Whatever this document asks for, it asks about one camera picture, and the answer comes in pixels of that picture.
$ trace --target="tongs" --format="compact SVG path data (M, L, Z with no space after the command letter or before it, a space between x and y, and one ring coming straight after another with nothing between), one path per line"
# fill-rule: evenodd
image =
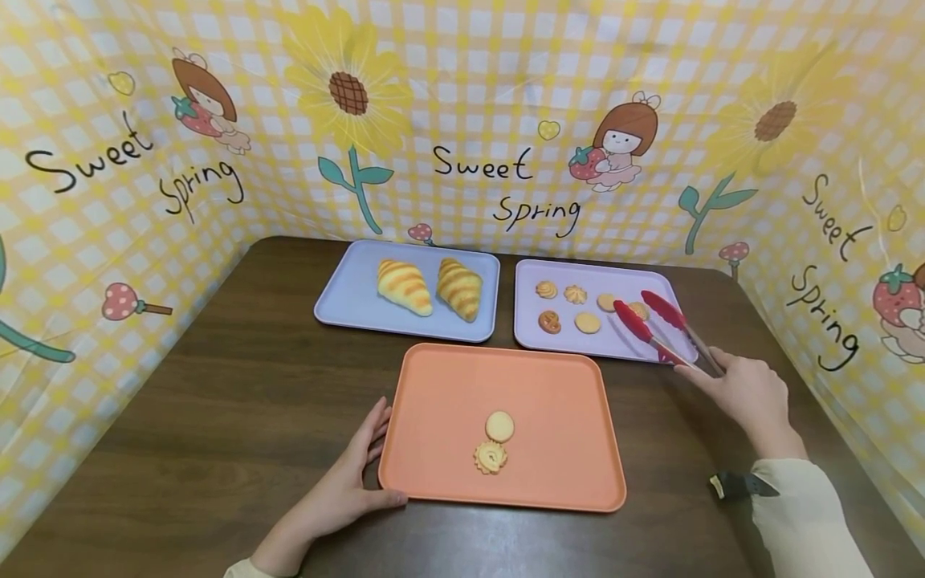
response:
M694 332L694 329L687 324L684 314L682 314L677 307L665 301L660 295L653 293L652 291L642 291L642 301L648 305L648 307L659 315L662 319L668 322L669 325L676 327L685 333L691 341L694 343L694 347L697 348L697 351L700 352L700 355L707 360L709 366L716 372L717 376L725 375L722 368L713 356L709 352L707 344L703 342L703 339ZM646 322L642 320L639 315L637 315L629 305L623 301L614 301L613 309L616 311L617 315L620 317L620 320L623 321L623 324L633 333L636 338L644 343L648 343L659 352L659 361L668 361L674 363L675 365L686 365L688 367L694 367L688 360L682 357L677 351L673 350L669 345L656 338L652 334L652 330L648 328Z

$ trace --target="blue tray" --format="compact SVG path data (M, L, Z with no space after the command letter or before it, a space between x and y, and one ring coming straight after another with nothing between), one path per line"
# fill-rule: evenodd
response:
M457 259L482 277L482 301L472 323L463 321L437 295L437 272L440 261L447 257ZM383 259L407 261L421 269L434 304L429 317L419 317L378 294L379 262ZM480 343L495 331L500 269L498 258L484 252L357 240L347 248L314 305L314 317L331 326Z

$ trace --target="person's left hand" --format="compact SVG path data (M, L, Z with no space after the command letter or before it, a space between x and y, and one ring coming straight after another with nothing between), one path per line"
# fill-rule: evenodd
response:
M371 511L408 503L408 497L397 490L363 487L363 470L382 453L382 445L374 444L385 436L391 415L392 408L381 398L331 469L257 548L251 556L254 567L274 576L292 575L317 538L337 532Z

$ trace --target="cookie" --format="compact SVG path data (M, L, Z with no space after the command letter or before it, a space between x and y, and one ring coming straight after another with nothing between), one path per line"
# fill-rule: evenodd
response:
M536 284L536 295L543 299L552 299L559 295L559 290L556 289L556 285L552 281L540 281Z
M503 444L514 436L514 420L506 412L494 412L485 421L485 433Z
M582 311L575 316L575 326L582 333L592 334L600 331L600 319L595 314Z
M554 311L544 311L539 314L539 328L552 335L556 335L562 331L562 325L559 323L559 314Z
M498 473L508 461L508 452L498 442L483 441L475 448L475 467L481 473Z
M581 305L587 301L587 291L577 285L570 285L565 288L565 300L575 305Z
M648 321L648 306L641 301L633 301L629 304L629 308L633 310L633 313L639 316L643 321Z
M613 295L609 293L601 293L598 295L598 307L601 311L606 311L609 314L612 314L615 310L613 309Z

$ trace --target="baked good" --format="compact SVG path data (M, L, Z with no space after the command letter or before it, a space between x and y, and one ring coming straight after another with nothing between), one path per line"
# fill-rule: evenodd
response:
M556 335L562 331L562 325L559 323L559 314L554 311L544 311L539 314L539 327L547 333Z
M540 281L536 284L536 295L543 299L552 299L559 295L559 290L556 289L556 284L552 281Z
M565 300L575 305L581 305L587 301L587 291L577 285L570 285L565 288Z
M383 259L379 263L379 295L422 317L434 312L430 291L415 264Z
M613 309L613 301L614 297L609 293L601 293L598 295L598 307L600 307L601 311L606 311L609 314L616 311Z
M643 321L648 321L648 306L641 301L633 301L629 304L629 308L633 310L633 313L637 314L640 319Z
M595 314L582 311L575 316L575 326L578 327L579 331L588 335L598 333L600 331L600 319Z
M507 412L494 412L485 421L485 433L500 444L514 436L514 420Z
M498 473L508 461L508 452L500 443L483 441L475 448L475 467L481 473Z
M482 277L456 259L444 259L437 274L437 295L457 315L472 323L482 300Z

